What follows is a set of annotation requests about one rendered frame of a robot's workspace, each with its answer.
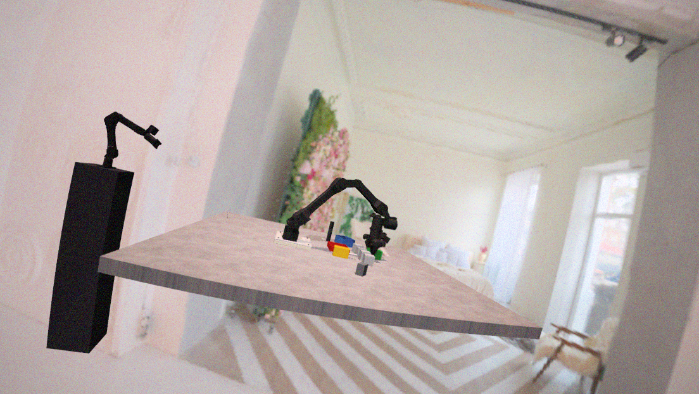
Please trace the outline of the red tray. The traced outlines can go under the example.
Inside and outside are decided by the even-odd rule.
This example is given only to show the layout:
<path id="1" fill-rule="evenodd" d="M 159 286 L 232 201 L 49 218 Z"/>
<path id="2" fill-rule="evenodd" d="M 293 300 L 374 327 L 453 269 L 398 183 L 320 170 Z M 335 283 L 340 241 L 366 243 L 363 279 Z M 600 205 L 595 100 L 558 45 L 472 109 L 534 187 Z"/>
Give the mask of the red tray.
<path id="1" fill-rule="evenodd" d="M 334 245 L 348 248 L 346 245 L 343 245 L 342 243 L 334 243 L 334 242 L 328 241 L 327 247 L 328 247 L 329 251 L 334 251 Z"/>

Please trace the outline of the yellow block with grey metal pin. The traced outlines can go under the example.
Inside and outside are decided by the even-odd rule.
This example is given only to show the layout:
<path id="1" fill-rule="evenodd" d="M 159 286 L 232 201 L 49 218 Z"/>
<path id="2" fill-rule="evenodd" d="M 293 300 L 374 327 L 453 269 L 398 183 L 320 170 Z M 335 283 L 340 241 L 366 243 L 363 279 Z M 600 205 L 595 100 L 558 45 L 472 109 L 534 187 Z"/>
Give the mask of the yellow block with grey metal pin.
<path id="1" fill-rule="evenodd" d="M 334 245 L 333 256 L 342 257 L 342 258 L 348 258 L 348 255 L 349 255 L 349 254 L 350 254 L 350 255 L 355 255 L 355 256 L 357 256 L 357 254 L 350 253 L 350 249 L 349 249 L 349 248 L 345 248 L 345 247 L 342 247 L 342 246 L 336 246 L 336 245 Z"/>

